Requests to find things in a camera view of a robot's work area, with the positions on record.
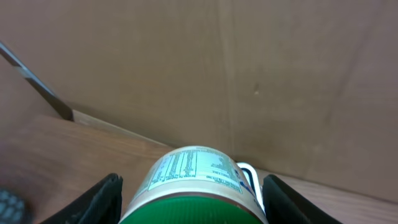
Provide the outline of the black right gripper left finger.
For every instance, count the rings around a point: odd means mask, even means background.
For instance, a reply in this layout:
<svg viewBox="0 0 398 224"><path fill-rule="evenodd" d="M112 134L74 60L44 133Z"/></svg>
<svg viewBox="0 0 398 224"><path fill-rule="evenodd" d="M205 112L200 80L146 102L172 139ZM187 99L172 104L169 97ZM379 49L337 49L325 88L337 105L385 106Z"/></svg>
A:
<svg viewBox="0 0 398 224"><path fill-rule="evenodd" d="M118 224L122 210L123 178L115 173L97 184L56 214L45 224Z"/></svg>

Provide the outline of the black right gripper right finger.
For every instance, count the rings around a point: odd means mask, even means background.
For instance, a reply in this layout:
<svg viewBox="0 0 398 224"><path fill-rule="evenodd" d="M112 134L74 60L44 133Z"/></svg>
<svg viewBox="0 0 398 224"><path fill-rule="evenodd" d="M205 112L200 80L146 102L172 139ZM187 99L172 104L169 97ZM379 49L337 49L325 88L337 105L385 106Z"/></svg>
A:
<svg viewBox="0 0 398 224"><path fill-rule="evenodd" d="M341 224L276 175L264 178L262 196L269 224Z"/></svg>

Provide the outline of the green lid jar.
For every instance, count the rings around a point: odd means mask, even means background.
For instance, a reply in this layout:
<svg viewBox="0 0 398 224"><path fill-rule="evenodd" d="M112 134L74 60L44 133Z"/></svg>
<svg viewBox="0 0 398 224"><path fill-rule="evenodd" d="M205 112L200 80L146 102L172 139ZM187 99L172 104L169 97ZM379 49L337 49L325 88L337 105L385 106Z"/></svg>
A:
<svg viewBox="0 0 398 224"><path fill-rule="evenodd" d="M225 153L186 146L148 171L121 223L267 223L243 171Z"/></svg>

